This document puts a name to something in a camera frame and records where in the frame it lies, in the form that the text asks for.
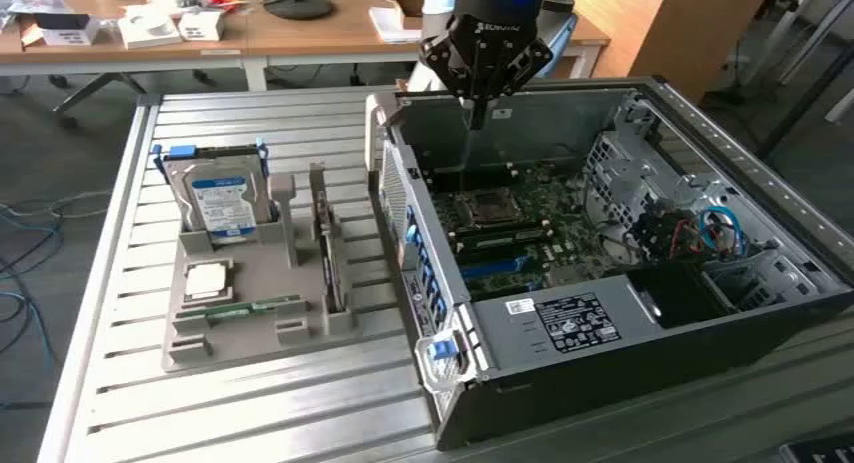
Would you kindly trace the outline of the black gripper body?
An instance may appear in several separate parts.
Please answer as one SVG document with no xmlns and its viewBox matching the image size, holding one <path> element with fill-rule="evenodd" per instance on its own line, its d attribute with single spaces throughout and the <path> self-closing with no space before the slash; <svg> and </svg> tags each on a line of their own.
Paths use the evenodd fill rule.
<svg viewBox="0 0 854 463">
<path fill-rule="evenodd" d="M 445 32 L 474 70 L 476 86 L 484 84 L 484 66 L 494 61 L 504 43 L 525 47 L 540 38 L 536 25 L 540 8 L 541 0 L 454 0 Z"/>
</svg>

